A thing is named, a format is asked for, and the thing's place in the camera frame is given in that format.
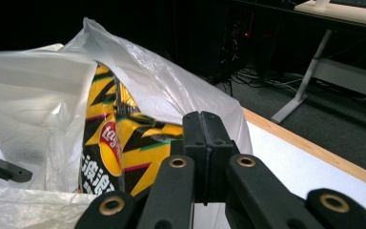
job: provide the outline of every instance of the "keyboard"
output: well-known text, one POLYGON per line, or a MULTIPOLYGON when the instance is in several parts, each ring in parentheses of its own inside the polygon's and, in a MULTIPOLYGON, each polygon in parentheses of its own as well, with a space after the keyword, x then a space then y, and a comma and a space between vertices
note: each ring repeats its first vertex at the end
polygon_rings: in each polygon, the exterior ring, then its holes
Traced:
POLYGON ((331 3, 350 7, 366 8, 366 0, 331 0, 331 3))

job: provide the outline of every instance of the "desk leg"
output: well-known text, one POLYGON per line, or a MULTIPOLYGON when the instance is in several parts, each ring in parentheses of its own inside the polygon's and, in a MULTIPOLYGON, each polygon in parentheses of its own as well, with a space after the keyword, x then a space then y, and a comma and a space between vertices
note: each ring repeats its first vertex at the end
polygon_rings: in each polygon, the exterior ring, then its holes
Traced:
POLYGON ((272 117, 272 119, 271 119, 272 122, 279 124, 282 120, 284 120, 284 118, 286 118, 288 115, 290 115, 290 113, 293 110, 295 110, 295 108, 297 108, 298 105, 301 104, 302 101, 304 101, 304 99, 307 97, 307 95, 304 94, 305 89, 307 88, 307 86, 312 78, 312 75, 314 74, 316 64, 326 46, 326 44, 328 43, 328 40, 329 40, 331 34, 332 34, 331 30, 326 30, 325 35, 323 36, 322 41, 320 42, 319 47, 317 48, 314 58, 311 60, 311 63, 308 66, 307 72, 305 72, 301 85, 299 86, 298 90, 296 91, 295 97, 272 117))

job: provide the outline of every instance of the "white plastic bag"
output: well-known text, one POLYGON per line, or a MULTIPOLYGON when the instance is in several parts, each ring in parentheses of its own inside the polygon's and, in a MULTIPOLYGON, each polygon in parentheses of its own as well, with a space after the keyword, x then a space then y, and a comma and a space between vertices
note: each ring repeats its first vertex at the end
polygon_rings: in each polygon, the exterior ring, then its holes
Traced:
MULTIPOLYGON (((33 172, 32 180, 25 184, 3 181, 3 186, 21 188, 17 194, 11 190, 14 196, 26 192, 29 198, 39 199, 44 193, 36 195, 30 190, 67 193, 76 187, 95 61, 117 75, 143 114, 181 124, 187 113, 214 113, 221 117, 239 151, 252 153, 238 101, 157 54, 106 32, 89 18, 83 25, 83 30, 58 51, 0 52, 0 149, 5 159, 33 172)), ((30 208, 39 212, 55 204, 55 195, 47 195, 39 207, 30 208)), ((194 212, 194 228, 228 227, 223 204, 207 208, 196 205, 194 212)), ((9 219, 2 221, 28 218, 20 211, 5 217, 9 219)), ((60 224, 51 228, 73 225, 60 224)), ((37 222, 17 226, 39 228, 37 222)))

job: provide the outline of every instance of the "wooden table edge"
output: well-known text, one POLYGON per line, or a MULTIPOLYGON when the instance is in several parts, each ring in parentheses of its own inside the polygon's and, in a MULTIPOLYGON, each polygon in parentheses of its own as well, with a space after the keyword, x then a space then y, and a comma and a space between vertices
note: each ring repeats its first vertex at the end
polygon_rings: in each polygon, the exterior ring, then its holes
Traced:
POLYGON ((361 179, 362 181, 366 182, 366 170, 355 165, 354 163, 337 156, 322 147, 314 144, 313 142, 296 135, 281 126, 273 123, 272 121, 255 114, 246 108, 243 108, 243 114, 247 121, 253 123, 255 126, 273 134, 281 139, 295 145, 296 147, 300 148, 301 150, 307 152, 308 154, 315 156, 336 168, 344 171, 345 173, 361 179))

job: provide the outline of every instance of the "snack bag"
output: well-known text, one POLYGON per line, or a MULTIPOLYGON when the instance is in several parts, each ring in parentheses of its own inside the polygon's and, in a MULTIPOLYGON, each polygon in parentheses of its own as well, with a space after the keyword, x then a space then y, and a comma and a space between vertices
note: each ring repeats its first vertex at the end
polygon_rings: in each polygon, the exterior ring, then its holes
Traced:
POLYGON ((139 194, 150 187, 182 127, 139 111, 127 88, 98 63, 88 98, 80 191, 139 194))

